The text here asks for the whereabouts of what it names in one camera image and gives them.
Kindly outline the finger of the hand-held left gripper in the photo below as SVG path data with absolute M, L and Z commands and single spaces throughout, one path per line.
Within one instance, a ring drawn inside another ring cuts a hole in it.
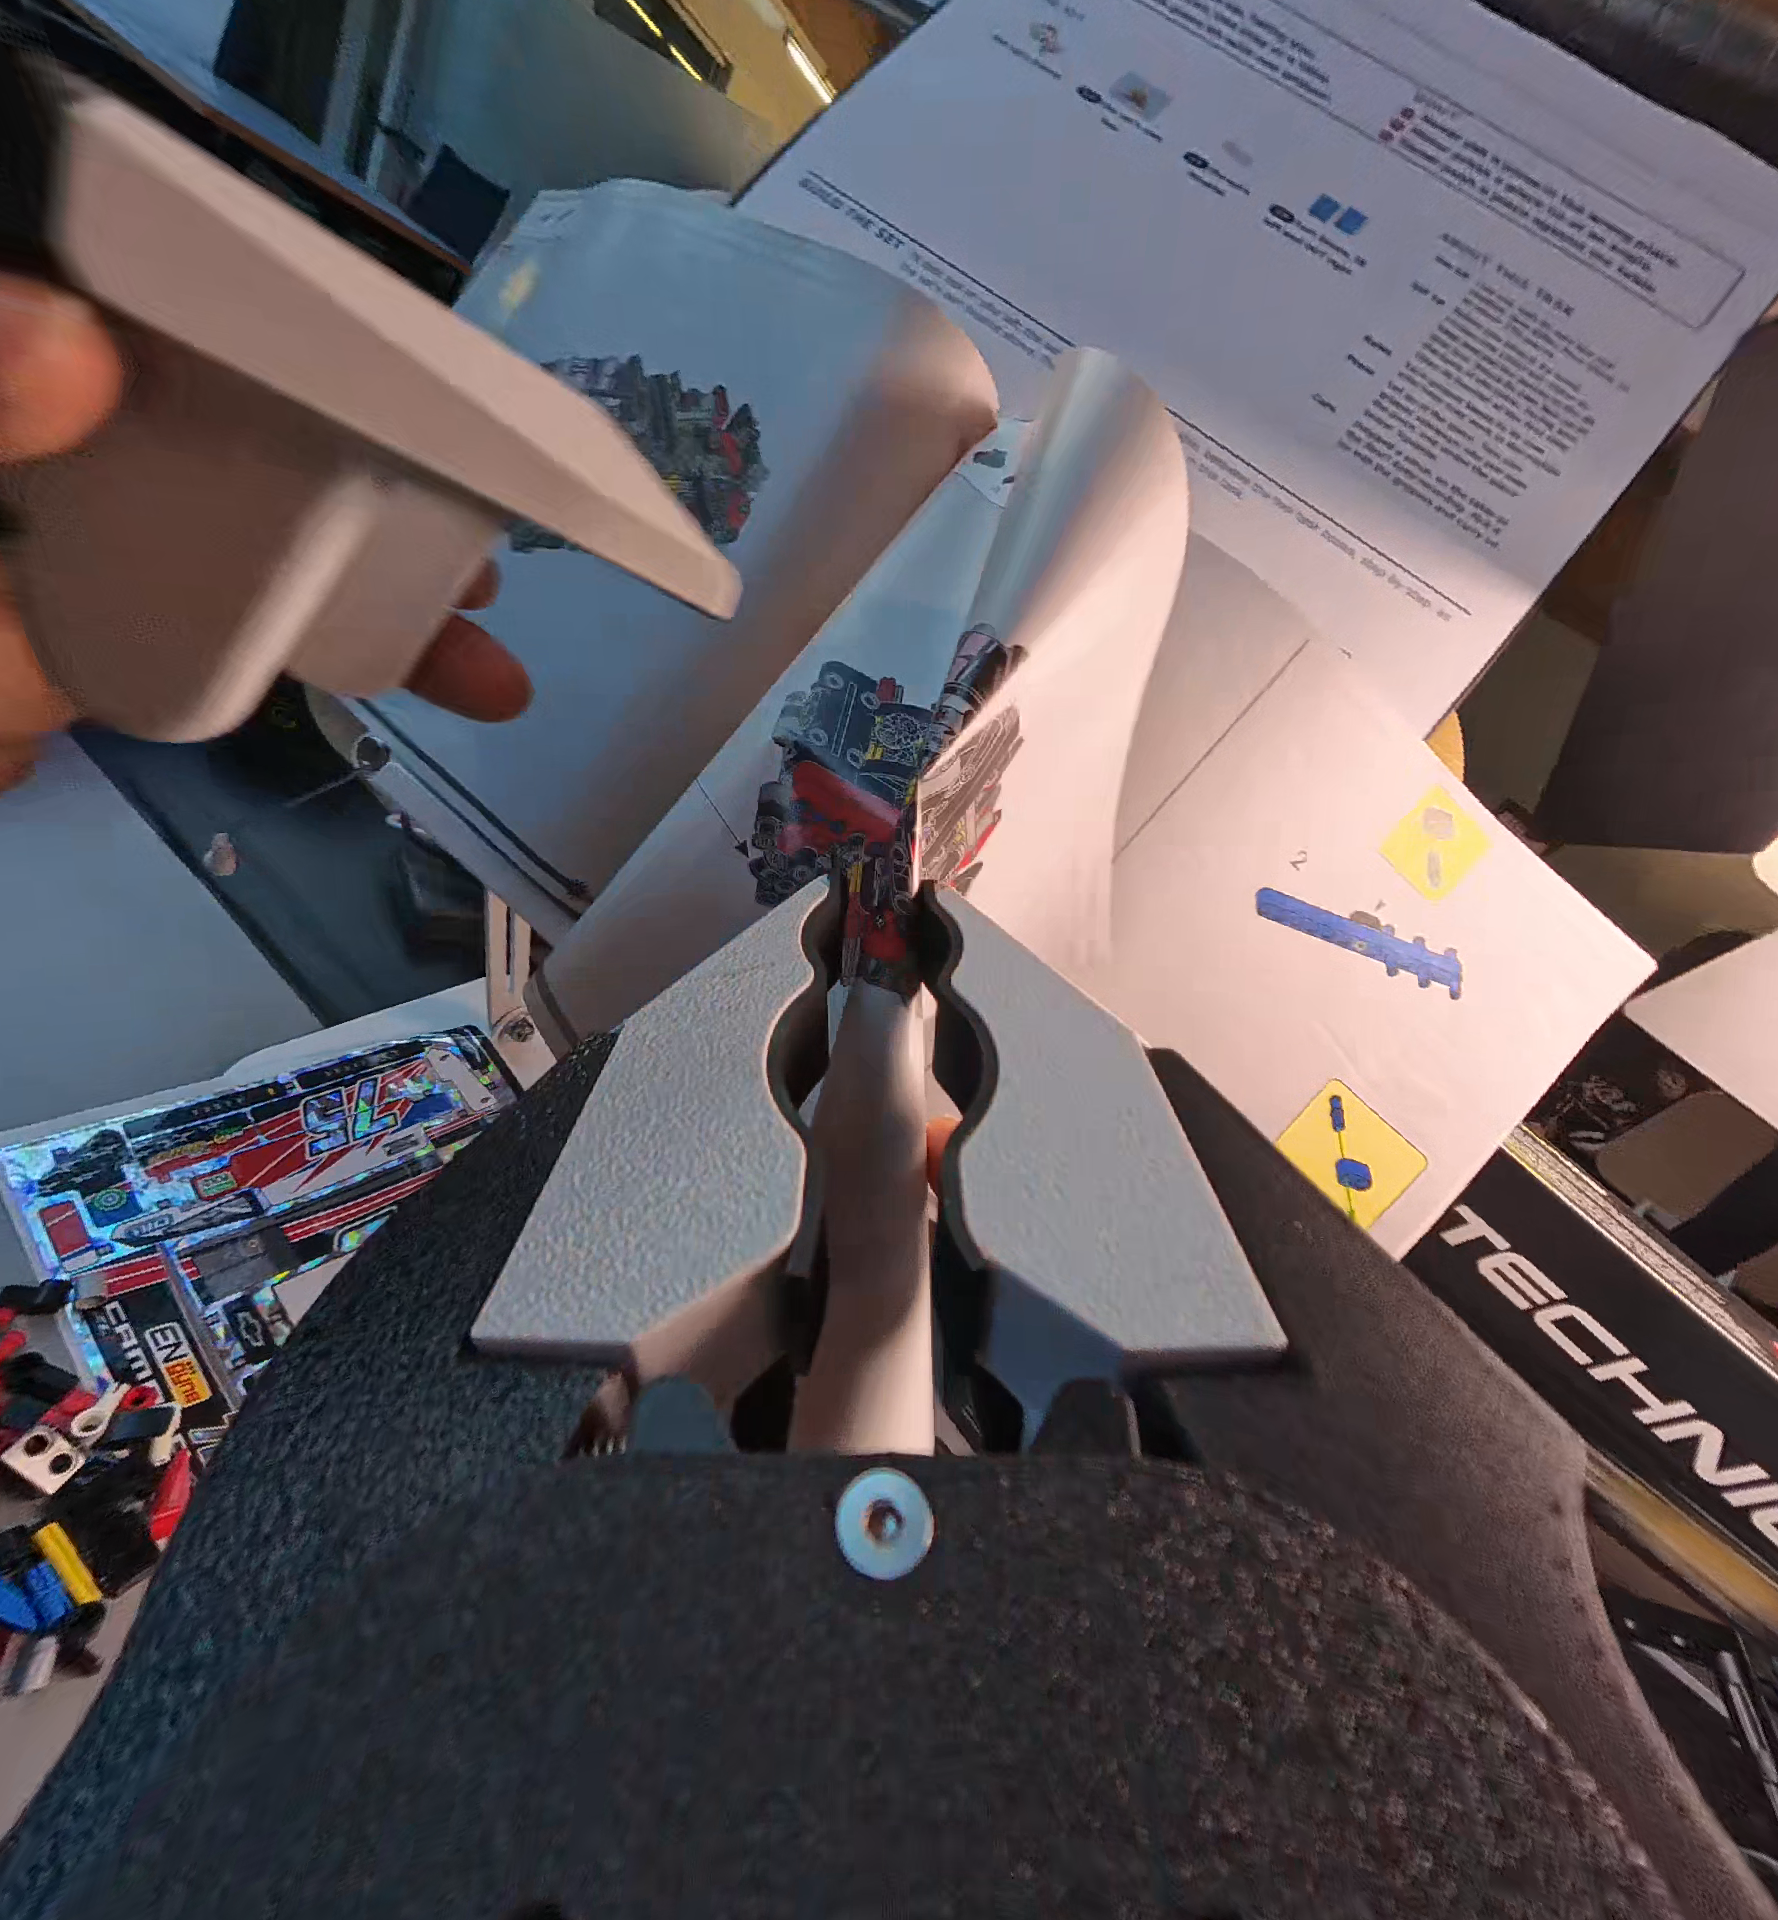
M 279 676 L 408 681 L 515 522 L 712 618 L 741 581 L 587 395 L 199 152 L 65 84 L 46 238 L 127 375 L 9 467 L 32 651 L 95 724 L 236 727 Z

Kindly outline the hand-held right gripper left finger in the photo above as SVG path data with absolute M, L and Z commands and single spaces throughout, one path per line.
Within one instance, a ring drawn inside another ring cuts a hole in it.
M 609 1033 L 468 1331 L 471 1357 L 598 1376 L 582 1448 L 732 1448 L 792 1353 L 840 919 L 811 880 Z

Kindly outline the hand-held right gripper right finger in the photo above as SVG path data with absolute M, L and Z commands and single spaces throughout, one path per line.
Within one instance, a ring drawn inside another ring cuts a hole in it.
M 940 1229 L 976 1436 L 1031 1448 L 1074 1385 L 1275 1370 L 1285 1327 L 1141 1040 L 961 893 L 924 890 L 920 960 L 961 1120 Z

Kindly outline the white desk stand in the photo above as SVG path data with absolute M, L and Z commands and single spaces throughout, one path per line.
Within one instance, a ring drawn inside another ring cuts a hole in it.
M 300 721 L 288 744 L 251 721 L 281 789 L 254 764 L 248 805 L 199 836 L 204 877 L 319 1016 L 281 1059 L 460 1030 L 534 1085 L 563 1045 L 541 1026 L 545 948 L 512 887 L 444 848 L 435 799 L 389 731 L 312 700 Z

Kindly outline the lego instruction booklet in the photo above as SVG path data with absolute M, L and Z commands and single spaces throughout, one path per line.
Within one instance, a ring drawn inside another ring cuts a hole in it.
M 1259 1167 L 1289 1213 L 1354 1202 L 1396 1239 L 1650 970 L 1325 642 L 1209 689 L 1237 567 L 1202 567 L 1180 433 L 1116 355 L 1060 350 L 1000 418 L 911 284 L 637 179 L 540 195 L 454 312 L 603 410 L 741 587 L 716 624 L 509 522 L 530 764 L 428 747 L 508 827 L 559 814 L 587 905 L 545 1017 L 599 1037 L 573 1065 L 802 887 L 838 895 L 792 1445 L 925 1448 L 934 1323 L 963 1378 L 925 887 L 1124 1022 L 1166 1095 L 1200 1065 L 1285 1128 Z

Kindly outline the lego set box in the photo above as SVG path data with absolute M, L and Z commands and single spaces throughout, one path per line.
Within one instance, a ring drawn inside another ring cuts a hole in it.
M 1726 857 L 1778 900 L 1778 317 L 1713 385 L 1529 838 Z M 1778 924 L 1710 925 L 1408 1266 L 1588 1452 L 1609 1637 L 1778 1915 Z

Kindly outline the pile of mixed lego pieces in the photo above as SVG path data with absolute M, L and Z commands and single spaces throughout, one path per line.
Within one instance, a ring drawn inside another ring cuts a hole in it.
M 227 1415 L 171 1288 L 0 1293 L 0 1698 L 101 1667 Z

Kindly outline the person's left hand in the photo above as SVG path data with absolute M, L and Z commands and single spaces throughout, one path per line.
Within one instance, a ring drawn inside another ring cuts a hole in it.
M 76 296 L 0 272 L 0 467 L 81 444 L 124 392 L 120 355 Z M 486 563 L 461 589 L 408 687 L 473 721 L 517 717 L 531 701 L 524 666 L 469 615 L 500 585 Z M 79 707 L 40 668 L 0 558 L 0 796 L 29 777 L 44 744 Z

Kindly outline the holographic sticker sheet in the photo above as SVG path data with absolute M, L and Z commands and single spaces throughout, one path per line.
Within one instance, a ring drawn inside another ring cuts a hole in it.
M 517 1101 L 469 1024 L 0 1131 L 0 1200 L 93 1380 L 212 1448 L 340 1267 Z

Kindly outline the printed white task sheet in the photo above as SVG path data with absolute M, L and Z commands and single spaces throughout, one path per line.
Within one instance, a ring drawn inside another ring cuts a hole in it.
M 1778 105 L 1664 89 L 1488 4 L 940 4 L 737 208 L 1014 416 L 1129 365 L 1194 529 L 1429 727 L 1778 298 Z

